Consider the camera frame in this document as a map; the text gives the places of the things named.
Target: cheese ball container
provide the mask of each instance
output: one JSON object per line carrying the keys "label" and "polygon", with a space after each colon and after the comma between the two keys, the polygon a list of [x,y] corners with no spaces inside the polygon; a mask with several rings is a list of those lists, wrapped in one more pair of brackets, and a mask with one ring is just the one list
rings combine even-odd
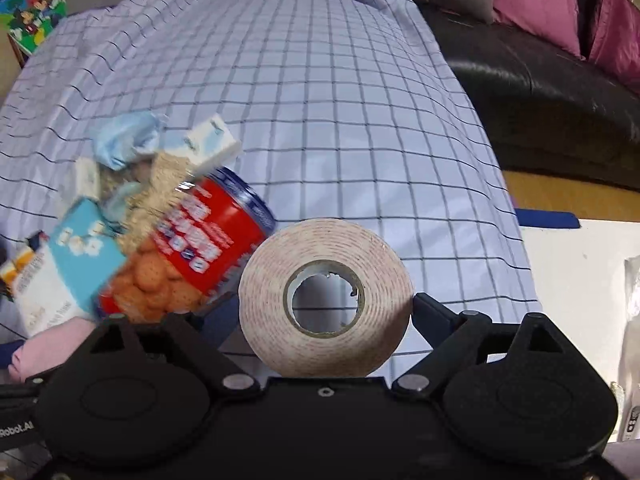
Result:
{"label": "cheese ball container", "polygon": [[275,223],[242,179],[218,168],[129,256],[100,293],[100,310],[121,312],[132,322],[158,322],[169,312],[206,314],[237,288],[249,257]]}

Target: roll of tape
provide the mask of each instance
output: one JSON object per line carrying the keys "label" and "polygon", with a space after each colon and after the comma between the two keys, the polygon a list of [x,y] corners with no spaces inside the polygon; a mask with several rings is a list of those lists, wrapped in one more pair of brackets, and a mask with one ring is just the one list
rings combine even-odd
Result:
{"label": "roll of tape", "polygon": [[[356,294],[356,315],[337,332],[310,332],[293,316],[295,290],[315,274],[337,274]],[[413,294],[400,258],[373,232],[343,220],[306,220],[268,238],[249,260],[240,324],[256,355],[285,377],[365,376],[400,343]]]}

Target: couch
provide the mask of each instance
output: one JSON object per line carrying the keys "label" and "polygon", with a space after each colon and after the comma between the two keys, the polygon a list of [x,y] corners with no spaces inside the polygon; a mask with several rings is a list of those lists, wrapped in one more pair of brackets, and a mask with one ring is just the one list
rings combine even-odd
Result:
{"label": "couch", "polygon": [[[597,0],[578,0],[588,52]],[[599,69],[513,27],[420,5],[504,170],[640,190],[640,98]]]}

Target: children's book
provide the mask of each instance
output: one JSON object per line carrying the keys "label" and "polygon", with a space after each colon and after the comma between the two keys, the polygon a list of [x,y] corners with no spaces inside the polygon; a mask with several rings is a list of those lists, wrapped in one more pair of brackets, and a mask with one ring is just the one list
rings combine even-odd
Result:
{"label": "children's book", "polygon": [[63,0],[0,0],[0,27],[28,56],[65,16]]}

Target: screw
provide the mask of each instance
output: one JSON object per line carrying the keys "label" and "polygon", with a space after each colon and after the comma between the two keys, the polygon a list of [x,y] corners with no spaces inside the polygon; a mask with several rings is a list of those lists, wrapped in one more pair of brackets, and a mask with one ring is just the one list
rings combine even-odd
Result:
{"label": "screw", "polygon": [[398,379],[398,386],[403,390],[421,392],[429,386],[429,380],[424,375],[407,374]]}
{"label": "screw", "polygon": [[232,374],[222,380],[222,385],[229,390],[247,390],[254,382],[254,378],[247,374]]}
{"label": "screw", "polygon": [[335,392],[331,388],[320,388],[318,395],[320,397],[331,397]]}

